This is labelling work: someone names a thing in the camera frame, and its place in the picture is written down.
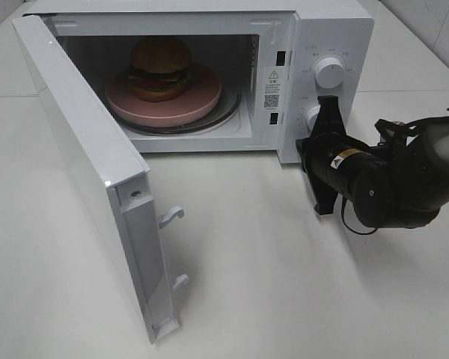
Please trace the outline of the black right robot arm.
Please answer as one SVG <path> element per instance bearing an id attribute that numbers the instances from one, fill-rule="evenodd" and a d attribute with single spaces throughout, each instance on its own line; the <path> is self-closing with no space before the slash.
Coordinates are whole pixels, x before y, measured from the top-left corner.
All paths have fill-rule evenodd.
<path id="1" fill-rule="evenodd" d="M 337 96 L 317 100 L 311 134 L 296 141 L 315 212 L 332 214 L 340 198 L 371 232 L 434 220 L 449 202 L 449 109 L 444 117 L 410 123 L 380 119 L 381 140 L 369 146 L 346 133 Z"/>

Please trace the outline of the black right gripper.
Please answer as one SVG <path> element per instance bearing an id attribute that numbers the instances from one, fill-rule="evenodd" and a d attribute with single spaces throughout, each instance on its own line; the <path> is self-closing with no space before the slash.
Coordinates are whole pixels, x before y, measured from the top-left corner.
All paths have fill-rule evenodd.
<path id="1" fill-rule="evenodd" d="M 316 201 L 315 212 L 330 215 L 338 193 L 352 194 L 358 175 L 382 167 L 382 160 L 366 144 L 345 136 L 337 96 L 319 96 L 317 100 L 320 110 L 311 131 L 315 138 L 296 140 L 296 149 Z"/>

